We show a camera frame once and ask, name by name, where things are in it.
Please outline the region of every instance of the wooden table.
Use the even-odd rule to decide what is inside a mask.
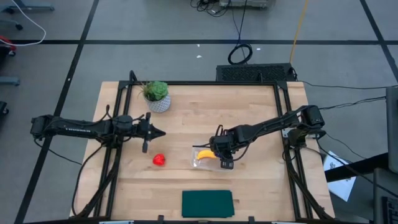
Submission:
[[[106,105],[113,108],[117,86],[117,82],[102,84],[94,121],[104,115]],[[288,83],[288,86],[293,110],[308,104],[302,83]],[[133,118],[149,110],[139,95],[140,90],[138,86],[133,87],[129,109]],[[219,124],[228,129],[276,117],[273,88],[174,85],[169,86],[169,93],[172,99],[169,110],[152,113],[151,117],[154,126],[165,131],[166,136],[150,142],[147,154],[141,151],[142,139],[132,139],[123,145],[112,219],[156,220],[158,215],[164,215],[165,220],[184,220],[181,216],[183,190],[228,189],[233,193],[235,207],[235,216],[228,220],[247,221],[248,216],[254,216],[256,221],[294,220],[286,165],[281,157],[280,132],[258,138],[231,172],[197,170],[190,164],[192,145],[207,143]],[[314,140],[308,139],[307,145],[318,150]],[[89,140],[85,158],[98,146],[98,142]],[[95,155],[82,172],[75,202],[77,211],[98,188],[104,152],[105,149]],[[152,164],[152,158],[158,153],[166,157],[164,167]],[[302,149],[302,160],[309,191],[326,212],[334,216],[320,156]],[[305,217],[302,194],[298,188],[297,192],[300,211]],[[102,215],[107,199],[106,192]]]

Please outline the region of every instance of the white paper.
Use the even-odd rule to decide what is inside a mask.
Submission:
[[[336,156],[341,162],[344,164],[348,164],[344,159],[340,159],[336,154],[329,151],[329,154],[332,156]],[[323,162],[323,170],[330,170],[339,166],[342,166],[341,162],[337,161],[335,158],[327,155],[325,161]],[[345,180],[337,180],[328,183],[329,191],[333,194],[337,195],[339,198],[343,199],[344,201],[348,201],[349,195],[351,190],[353,189],[354,182],[356,177],[352,177]]]

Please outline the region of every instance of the potted plant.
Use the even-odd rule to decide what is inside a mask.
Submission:
[[[167,83],[154,81],[142,84],[142,94],[149,109],[156,113],[163,113],[171,105]]]

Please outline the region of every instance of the green cloth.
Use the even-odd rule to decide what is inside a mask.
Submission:
[[[182,217],[227,218],[235,215],[230,190],[184,190]]]

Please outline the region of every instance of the yellow banana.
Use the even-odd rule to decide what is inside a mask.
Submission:
[[[216,159],[216,155],[214,155],[214,152],[212,152],[211,150],[202,150],[198,153],[197,155],[197,159],[203,159],[203,158],[210,158],[210,159]]]

